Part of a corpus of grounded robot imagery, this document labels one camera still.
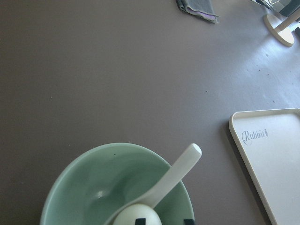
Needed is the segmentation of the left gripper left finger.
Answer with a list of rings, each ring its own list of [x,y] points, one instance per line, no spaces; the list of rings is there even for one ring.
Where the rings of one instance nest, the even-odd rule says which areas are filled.
[[[135,220],[135,225],[146,225],[146,218],[137,218]]]

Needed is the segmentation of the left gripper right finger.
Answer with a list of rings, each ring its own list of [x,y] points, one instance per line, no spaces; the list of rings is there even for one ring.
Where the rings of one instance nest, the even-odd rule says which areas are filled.
[[[183,219],[184,225],[195,225],[194,219]]]

